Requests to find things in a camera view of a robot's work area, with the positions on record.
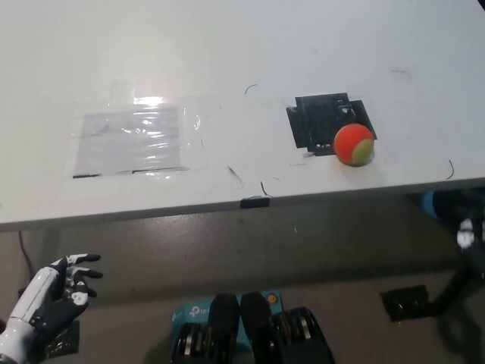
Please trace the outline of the white and black right hand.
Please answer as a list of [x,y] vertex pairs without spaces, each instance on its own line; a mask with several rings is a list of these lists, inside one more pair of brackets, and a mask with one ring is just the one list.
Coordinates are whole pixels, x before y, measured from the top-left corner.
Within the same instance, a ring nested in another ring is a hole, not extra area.
[[484,220],[466,218],[456,234],[456,242],[462,250],[484,245]]

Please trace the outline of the white and black left hand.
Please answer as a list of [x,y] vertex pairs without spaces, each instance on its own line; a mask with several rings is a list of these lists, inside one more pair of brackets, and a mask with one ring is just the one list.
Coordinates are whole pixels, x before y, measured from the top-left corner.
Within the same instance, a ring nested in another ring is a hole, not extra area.
[[74,254],[38,270],[9,315],[5,330],[19,330],[30,337],[49,336],[65,328],[97,297],[86,279],[100,279],[103,274],[84,264],[100,258],[98,254]]

